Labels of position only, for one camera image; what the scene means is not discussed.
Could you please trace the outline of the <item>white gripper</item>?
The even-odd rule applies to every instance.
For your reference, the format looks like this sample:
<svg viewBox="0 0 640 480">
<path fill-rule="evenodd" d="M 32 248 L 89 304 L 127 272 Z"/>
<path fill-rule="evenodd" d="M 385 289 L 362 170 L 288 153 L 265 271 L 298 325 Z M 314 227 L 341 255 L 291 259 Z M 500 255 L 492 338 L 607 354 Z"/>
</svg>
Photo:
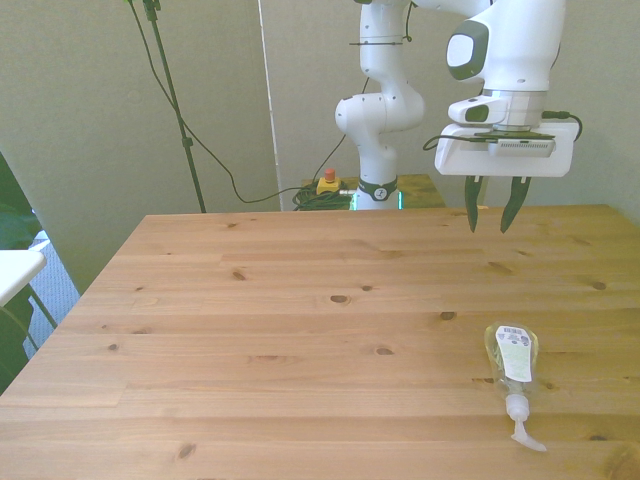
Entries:
<svg viewBox="0 0 640 480">
<path fill-rule="evenodd" d="M 443 175 L 465 179 L 465 206 L 470 230 L 478 221 L 481 176 L 513 177 L 500 230 L 505 233 L 525 202 L 530 177 L 562 177 L 570 169 L 575 125 L 544 122 L 526 131 L 499 131 L 484 127 L 448 125 L 441 133 L 435 167 Z"/>
</svg>

